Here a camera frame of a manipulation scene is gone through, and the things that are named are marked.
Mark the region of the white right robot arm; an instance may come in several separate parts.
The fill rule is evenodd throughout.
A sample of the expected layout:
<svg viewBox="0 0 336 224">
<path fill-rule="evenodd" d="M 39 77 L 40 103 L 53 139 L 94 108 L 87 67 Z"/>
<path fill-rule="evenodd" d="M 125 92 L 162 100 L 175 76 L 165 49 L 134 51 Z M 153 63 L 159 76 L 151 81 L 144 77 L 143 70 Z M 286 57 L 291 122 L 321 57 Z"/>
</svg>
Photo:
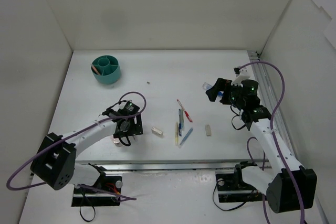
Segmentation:
<svg viewBox="0 0 336 224">
<path fill-rule="evenodd" d="M 263 193 L 275 213 L 312 208 L 317 175 L 294 157 L 274 128 L 271 113 L 261 105 L 257 91 L 258 82 L 255 80 L 246 79 L 234 85 L 231 80 L 222 78 L 206 90 L 211 102 L 216 101 L 221 92 L 221 104 L 240 111 L 240 119 L 258 140 L 274 172 L 269 175 L 255 162 L 241 162 L 235 166 L 233 184 L 238 188 L 250 185 Z"/>
</svg>

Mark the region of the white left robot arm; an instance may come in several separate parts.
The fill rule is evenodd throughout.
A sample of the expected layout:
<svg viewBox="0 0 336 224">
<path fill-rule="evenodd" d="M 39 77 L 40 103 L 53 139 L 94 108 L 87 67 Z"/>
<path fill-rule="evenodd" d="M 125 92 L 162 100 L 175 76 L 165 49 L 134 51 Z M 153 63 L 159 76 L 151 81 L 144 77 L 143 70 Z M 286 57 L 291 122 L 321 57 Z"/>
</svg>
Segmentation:
<svg viewBox="0 0 336 224">
<path fill-rule="evenodd" d="M 92 192 L 99 192 L 105 186 L 105 170 L 92 164 L 80 165 L 76 158 L 93 144 L 112 136 L 130 146 L 131 136 L 143 134 L 140 108 L 126 101 L 118 110 L 107 108 L 101 120 L 91 126 L 67 136 L 49 133 L 38 150 L 38 157 L 32 161 L 30 170 L 54 190 L 67 184 L 86 185 Z"/>
</svg>

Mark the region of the clear blue-capped spray bottle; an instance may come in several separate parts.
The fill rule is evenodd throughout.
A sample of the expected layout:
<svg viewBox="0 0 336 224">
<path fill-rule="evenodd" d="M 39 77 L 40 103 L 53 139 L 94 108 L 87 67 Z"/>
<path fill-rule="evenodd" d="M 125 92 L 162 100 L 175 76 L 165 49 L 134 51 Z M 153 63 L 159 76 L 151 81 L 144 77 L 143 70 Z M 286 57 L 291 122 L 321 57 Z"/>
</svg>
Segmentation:
<svg viewBox="0 0 336 224">
<path fill-rule="evenodd" d="M 207 90 L 209 90 L 210 88 L 212 88 L 212 85 L 210 85 L 210 84 L 207 83 L 207 82 L 204 82 L 204 84 L 203 84 L 203 89 L 207 91 Z M 217 94 L 217 96 L 218 96 L 218 97 L 222 97 L 222 96 L 223 96 L 223 93 L 222 93 L 221 91 L 219 91 L 218 94 Z"/>
</svg>

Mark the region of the wrapped eraser block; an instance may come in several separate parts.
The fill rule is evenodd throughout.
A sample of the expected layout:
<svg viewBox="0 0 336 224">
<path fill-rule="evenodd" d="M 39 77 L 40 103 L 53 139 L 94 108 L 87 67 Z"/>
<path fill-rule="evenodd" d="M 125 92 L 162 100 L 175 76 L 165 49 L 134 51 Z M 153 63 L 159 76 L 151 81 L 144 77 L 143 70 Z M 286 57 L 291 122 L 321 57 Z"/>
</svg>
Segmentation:
<svg viewBox="0 0 336 224">
<path fill-rule="evenodd" d="M 152 127 L 151 132 L 158 137 L 161 137 L 161 138 L 164 137 L 163 131 L 161 131 L 160 129 L 158 129 L 156 127 Z"/>
</svg>

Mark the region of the red gel pen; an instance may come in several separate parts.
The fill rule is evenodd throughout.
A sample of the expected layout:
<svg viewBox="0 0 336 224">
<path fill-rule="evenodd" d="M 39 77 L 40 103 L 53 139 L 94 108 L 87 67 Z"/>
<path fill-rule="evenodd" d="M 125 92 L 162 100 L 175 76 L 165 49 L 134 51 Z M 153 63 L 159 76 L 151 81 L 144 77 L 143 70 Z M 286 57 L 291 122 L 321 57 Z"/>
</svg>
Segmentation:
<svg viewBox="0 0 336 224">
<path fill-rule="evenodd" d="M 181 109 L 183 110 L 183 112 L 184 112 L 185 116 L 187 117 L 188 121 L 192 123 L 193 120 L 191 119 L 191 117 L 190 117 L 190 115 L 188 114 L 188 112 L 186 111 L 186 109 L 183 107 L 183 105 L 182 105 L 182 103 L 180 102 L 180 100 L 179 100 L 179 99 L 176 99 L 176 100 L 177 100 L 179 106 L 181 107 Z"/>
</svg>

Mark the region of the long white eraser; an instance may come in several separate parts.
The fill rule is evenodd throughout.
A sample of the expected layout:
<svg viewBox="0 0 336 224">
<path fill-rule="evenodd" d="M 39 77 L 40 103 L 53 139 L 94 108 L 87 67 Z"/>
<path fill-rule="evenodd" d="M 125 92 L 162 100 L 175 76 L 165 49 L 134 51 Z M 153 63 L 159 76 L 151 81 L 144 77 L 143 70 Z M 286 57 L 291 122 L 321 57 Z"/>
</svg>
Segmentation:
<svg viewBox="0 0 336 224">
<path fill-rule="evenodd" d="M 206 133 L 206 136 L 212 136 L 211 127 L 209 124 L 205 125 L 205 133 Z"/>
</svg>

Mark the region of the light blue pen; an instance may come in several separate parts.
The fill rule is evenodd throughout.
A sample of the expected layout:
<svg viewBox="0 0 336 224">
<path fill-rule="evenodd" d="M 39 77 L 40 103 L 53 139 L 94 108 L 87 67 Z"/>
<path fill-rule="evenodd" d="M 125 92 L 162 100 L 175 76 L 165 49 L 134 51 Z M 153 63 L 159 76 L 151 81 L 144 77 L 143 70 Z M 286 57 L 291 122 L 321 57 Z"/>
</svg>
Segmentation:
<svg viewBox="0 0 336 224">
<path fill-rule="evenodd" d="M 182 138 L 181 142 L 178 144 L 179 148 L 183 146 L 183 144 L 186 142 L 186 140 L 189 138 L 192 132 L 193 132 L 193 128 L 190 128 L 189 131 L 186 133 L 186 135 Z"/>
</svg>

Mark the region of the yellow pen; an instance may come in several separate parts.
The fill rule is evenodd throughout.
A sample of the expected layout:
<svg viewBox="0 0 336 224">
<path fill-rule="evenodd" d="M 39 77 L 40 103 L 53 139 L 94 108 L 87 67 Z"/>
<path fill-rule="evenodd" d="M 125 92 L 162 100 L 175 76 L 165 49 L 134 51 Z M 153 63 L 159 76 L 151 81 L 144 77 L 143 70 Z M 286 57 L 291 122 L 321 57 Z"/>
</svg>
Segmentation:
<svg viewBox="0 0 336 224">
<path fill-rule="evenodd" d="M 179 122 L 175 123 L 175 145 L 179 145 L 179 137 L 180 137 L 180 124 Z"/>
</svg>

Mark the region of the dark blue gel pen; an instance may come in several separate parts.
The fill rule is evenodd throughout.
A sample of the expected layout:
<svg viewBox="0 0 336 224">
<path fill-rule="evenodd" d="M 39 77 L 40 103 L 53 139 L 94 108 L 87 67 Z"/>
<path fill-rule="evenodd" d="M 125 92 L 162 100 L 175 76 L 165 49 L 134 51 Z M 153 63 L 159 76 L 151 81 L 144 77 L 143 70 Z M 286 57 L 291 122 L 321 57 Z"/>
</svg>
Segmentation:
<svg viewBox="0 0 336 224">
<path fill-rule="evenodd" d="M 181 109 L 179 109 L 179 127 L 178 127 L 178 135 L 179 136 L 182 136 L 182 129 L 183 129 L 183 127 L 182 127 L 182 116 L 183 116 L 183 114 L 182 114 L 182 110 Z"/>
</svg>

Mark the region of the teal round divided container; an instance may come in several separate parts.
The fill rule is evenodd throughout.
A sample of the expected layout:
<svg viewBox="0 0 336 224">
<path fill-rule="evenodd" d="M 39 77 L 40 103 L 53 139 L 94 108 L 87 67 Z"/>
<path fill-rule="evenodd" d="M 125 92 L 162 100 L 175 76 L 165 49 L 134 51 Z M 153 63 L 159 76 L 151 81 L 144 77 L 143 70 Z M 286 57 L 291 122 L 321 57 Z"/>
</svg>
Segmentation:
<svg viewBox="0 0 336 224">
<path fill-rule="evenodd" d="M 96 58 L 91 65 L 94 65 L 100 73 L 100 75 L 97 75 L 91 68 L 93 76 L 100 84 L 114 84 L 121 77 L 120 65 L 114 56 L 100 56 Z"/>
</svg>

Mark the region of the aluminium right side rail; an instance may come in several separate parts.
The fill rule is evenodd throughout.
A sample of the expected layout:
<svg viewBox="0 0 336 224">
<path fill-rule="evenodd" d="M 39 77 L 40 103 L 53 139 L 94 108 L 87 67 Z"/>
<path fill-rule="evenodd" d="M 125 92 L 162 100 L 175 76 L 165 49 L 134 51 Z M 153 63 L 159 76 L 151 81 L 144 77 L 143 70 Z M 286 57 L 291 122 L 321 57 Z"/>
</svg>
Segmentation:
<svg viewBox="0 0 336 224">
<path fill-rule="evenodd" d="M 259 62 L 259 54 L 255 51 L 247 51 L 250 62 Z M 276 79 L 281 81 L 280 75 L 277 70 L 273 67 L 266 65 L 264 63 L 256 63 L 250 66 L 253 70 L 256 81 L 259 83 L 259 94 L 262 100 L 262 104 L 267 107 L 270 113 L 273 112 L 273 109 L 276 107 L 280 96 L 276 95 L 276 91 L 279 91 L 282 94 L 282 82 L 280 83 L 280 88 L 273 88 L 269 72 L 276 74 Z M 287 133 L 286 126 L 284 124 L 282 114 L 278 108 L 274 117 L 274 127 L 278 130 L 282 139 L 289 143 L 289 137 Z"/>
</svg>

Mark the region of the aluminium rail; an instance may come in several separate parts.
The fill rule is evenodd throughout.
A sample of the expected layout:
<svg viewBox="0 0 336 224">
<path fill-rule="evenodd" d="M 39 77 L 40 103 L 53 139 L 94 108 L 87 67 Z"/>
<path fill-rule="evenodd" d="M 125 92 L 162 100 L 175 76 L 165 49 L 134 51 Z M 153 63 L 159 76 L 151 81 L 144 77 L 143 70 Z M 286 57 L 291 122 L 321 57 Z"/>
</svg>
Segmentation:
<svg viewBox="0 0 336 224">
<path fill-rule="evenodd" d="M 173 170 L 226 170 L 233 169 L 248 159 L 191 159 L 167 161 L 77 161 L 76 165 L 94 165 L 110 172 L 162 172 Z"/>
<path fill-rule="evenodd" d="M 250 62 L 259 62 L 259 54 L 255 51 L 247 51 Z M 259 83 L 259 94 L 262 100 L 262 104 L 267 107 L 270 113 L 273 112 L 273 109 L 276 107 L 280 96 L 276 95 L 276 91 L 279 91 L 282 94 L 282 82 L 280 83 L 280 88 L 273 88 L 269 72 L 276 74 L 276 79 L 281 81 L 280 75 L 277 70 L 273 67 L 266 65 L 264 63 L 256 63 L 250 66 L 253 70 L 256 81 Z M 274 117 L 274 127 L 278 130 L 282 139 L 289 143 L 289 137 L 287 133 L 286 126 L 284 124 L 282 114 L 278 108 Z"/>
</svg>

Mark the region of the aluminium front rail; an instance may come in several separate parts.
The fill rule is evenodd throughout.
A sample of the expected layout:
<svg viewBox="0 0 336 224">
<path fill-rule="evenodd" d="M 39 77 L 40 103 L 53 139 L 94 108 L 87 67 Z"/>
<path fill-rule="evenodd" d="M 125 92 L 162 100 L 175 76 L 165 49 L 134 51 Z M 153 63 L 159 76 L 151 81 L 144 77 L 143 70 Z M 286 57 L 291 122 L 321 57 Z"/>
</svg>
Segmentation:
<svg viewBox="0 0 336 224">
<path fill-rule="evenodd" d="M 233 169 L 248 159 L 191 159 L 167 161 L 77 161 L 76 165 L 94 165 L 110 172 L 162 172 L 173 170 L 226 170 Z"/>
</svg>

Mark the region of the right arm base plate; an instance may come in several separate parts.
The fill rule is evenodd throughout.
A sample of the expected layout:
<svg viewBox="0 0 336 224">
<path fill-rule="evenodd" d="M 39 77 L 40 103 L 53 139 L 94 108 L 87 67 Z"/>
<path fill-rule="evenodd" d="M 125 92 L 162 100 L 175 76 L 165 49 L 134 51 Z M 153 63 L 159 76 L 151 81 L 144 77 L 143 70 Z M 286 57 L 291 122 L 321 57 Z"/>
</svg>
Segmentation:
<svg viewBox="0 0 336 224">
<path fill-rule="evenodd" d="M 254 162 L 241 162 L 231 172 L 216 172 L 216 186 L 220 203 L 261 201 L 272 176 Z"/>
</svg>

